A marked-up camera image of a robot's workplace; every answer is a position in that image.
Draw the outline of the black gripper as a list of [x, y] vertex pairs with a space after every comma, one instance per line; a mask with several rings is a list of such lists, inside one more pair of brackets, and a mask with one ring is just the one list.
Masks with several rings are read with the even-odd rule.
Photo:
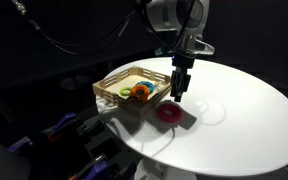
[[191, 76], [187, 73], [188, 69], [192, 69], [194, 65], [195, 57], [188, 54], [175, 53], [172, 57], [172, 65], [175, 69], [172, 71], [171, 75], [171, 97], [177, 97], [177, 101], [180, 102], [183, 93], [187, 91]]

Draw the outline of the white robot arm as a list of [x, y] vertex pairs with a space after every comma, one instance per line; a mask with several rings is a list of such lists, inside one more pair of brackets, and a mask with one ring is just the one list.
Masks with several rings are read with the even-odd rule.
[[210, 0], [135, 0], [136, 9], [153, 33], [173, 53], [170, 96], [180, 102], [188, 90], [197, 57], [212, 56], [215, 48], [203, 41]]

